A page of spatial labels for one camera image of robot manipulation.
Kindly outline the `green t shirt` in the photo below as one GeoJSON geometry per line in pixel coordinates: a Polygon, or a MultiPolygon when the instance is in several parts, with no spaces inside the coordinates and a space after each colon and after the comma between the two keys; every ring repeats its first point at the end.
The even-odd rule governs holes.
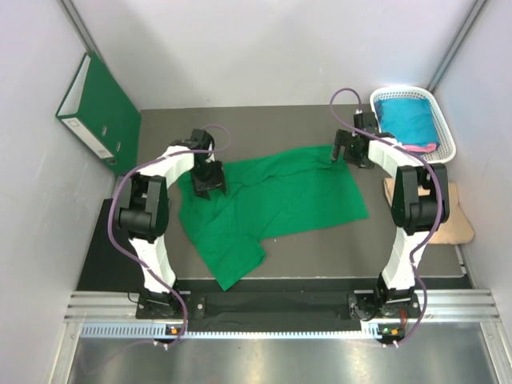
{"type": "Polygon", "coordinates": [[[186,236],[223,290],[259,267],[262,240],[368,218],[360,190],[330,146],[308,146],[224,165],[227,192],[194,194],[178,180],[179,219],[186,236]]]}

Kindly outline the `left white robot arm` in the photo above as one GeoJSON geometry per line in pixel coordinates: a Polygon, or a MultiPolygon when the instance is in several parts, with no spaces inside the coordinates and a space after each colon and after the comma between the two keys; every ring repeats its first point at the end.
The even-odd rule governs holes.
{"type": "Polygon", "coordinates": [[[139,319],[186,315],[165,244],[170,220],[168,189],[188,174],[198,198],[208,199],[213,190],[227,192],[223,164],[215,158],[218,152],[208,129],[195,129],[188,139],[173,141],[162,155],[128,172],[114,193],[108,236],[114,247],[142,268],[139,319]]]}

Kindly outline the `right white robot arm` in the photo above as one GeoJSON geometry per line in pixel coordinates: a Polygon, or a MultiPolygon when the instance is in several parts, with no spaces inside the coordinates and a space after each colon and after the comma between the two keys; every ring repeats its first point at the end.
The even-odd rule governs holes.
{"type": "Polygon", "coordinates": [[[423,251],[450,216],[447,169],[407,151],[392,135],[379,133],[373,112],[357,109],[353,122],[343,125],[335,134],[331,160],[343,157],[359,168],[377,165],[394,180],[391,216],[396,235],[371,307],[374,314],[389,317],[413,305],[423,251]]]}

